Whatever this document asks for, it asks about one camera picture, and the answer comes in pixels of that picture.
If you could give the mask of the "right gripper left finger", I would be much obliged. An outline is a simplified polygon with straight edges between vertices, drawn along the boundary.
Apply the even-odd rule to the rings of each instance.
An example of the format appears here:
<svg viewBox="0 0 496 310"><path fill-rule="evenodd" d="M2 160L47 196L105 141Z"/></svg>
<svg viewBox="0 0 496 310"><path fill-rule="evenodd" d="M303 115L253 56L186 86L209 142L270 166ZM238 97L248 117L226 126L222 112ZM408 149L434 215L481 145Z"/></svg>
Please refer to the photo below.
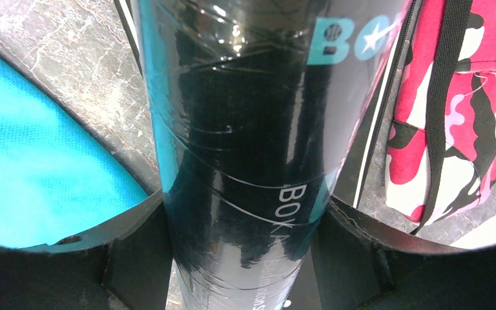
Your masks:
<svg viewBox="0 0 496 310"><path fill-rule="evenodd" d="M0 246L0 309L164 309L171 264L158 191L53 245Z"/></svg>

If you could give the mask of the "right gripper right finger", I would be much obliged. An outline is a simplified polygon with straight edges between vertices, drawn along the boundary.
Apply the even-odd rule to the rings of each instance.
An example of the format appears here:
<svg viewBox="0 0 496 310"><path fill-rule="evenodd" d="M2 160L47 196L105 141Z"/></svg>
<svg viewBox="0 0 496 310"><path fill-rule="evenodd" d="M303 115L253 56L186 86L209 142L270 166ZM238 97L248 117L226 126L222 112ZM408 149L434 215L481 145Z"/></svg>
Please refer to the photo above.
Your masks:
<svg viewBox="0 0 496 310"><path fill-rule="evenodd" d="M431 242L332 198L311 252L323 309L496 309L496 245Z"/></svg>

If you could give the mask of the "black shuttlecock tube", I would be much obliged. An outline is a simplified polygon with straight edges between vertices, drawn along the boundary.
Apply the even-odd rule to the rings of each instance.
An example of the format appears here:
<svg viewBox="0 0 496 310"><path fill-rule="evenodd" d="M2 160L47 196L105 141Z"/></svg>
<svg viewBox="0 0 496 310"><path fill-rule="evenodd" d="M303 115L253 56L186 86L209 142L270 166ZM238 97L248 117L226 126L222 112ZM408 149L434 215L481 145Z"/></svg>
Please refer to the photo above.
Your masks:
<svg viewBox="0 0 496 310"><path fill-rule="evenodd" d="M409 1L133 1L185 309L281 309Z"/></svg>

